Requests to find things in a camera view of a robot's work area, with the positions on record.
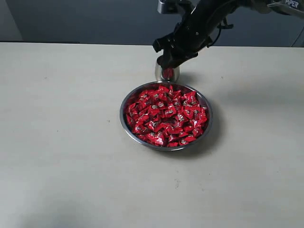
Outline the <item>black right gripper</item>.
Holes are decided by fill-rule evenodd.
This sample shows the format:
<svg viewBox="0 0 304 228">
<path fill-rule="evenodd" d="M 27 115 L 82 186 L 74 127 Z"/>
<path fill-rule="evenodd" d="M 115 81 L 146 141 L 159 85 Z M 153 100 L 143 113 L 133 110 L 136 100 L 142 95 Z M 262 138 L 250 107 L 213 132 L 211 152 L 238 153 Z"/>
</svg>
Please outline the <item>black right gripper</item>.
<svg viewBox="0 0 304 228">
<path fill-rule="evenodd" d="M 198 56 L 200 50 L 210 47 L 214 29 L 231 29 L 226 17 L 239 7 L 252 7 L 250 0 L 200 0 L 192 10 L 181 15 L 174 31 L 157 38 L 152 46 L 155 52 L 163 51 L 157 58 L 162 69 L 177 68 L 184 62 Z"/>
</svg>

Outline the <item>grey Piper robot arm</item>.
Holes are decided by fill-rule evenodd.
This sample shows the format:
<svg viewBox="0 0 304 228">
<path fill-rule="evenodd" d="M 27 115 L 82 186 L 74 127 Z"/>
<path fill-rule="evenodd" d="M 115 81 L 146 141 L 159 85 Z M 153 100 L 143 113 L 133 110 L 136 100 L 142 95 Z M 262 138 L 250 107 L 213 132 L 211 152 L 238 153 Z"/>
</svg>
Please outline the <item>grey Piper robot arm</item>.
<svg viewBox="0 0 304 228">
<path fill-rule="evenodd" d="M 195 58 L 203 48 L 214 45 L 210 37 L 214 29 L 232 29 L 227 15 L 239 7 L 248 8 L 261 14 L 276 12 L 282 15 L 304 17 L 302 0 L 201 0 L 193 5 L 189 0 L 160 0 L 157 11 L 160 14 L 179 14 L 174 31 L 156 39 L 152 46 L 155 52 L 163 54 L 157 58 L 162 69 L 176 68 Z"/>
</svg>

